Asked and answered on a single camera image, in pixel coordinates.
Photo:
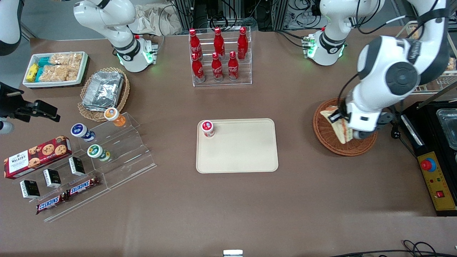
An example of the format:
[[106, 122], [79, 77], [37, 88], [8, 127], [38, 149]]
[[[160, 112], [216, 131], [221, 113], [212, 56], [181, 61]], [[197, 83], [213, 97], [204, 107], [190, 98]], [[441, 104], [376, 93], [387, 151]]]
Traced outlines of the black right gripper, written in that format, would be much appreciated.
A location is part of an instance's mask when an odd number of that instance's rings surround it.
[[0, 116], [1, 118], [18, 119], [23, 122], [30, 122], [31, 117], [43, 117], [53, 122], [60, 122], [57, 115], [57, 108], [45, 101], [34, 101], [33, 104], [25, 101], [22, 97], [23, 90], [13, 88], [0, 83]]

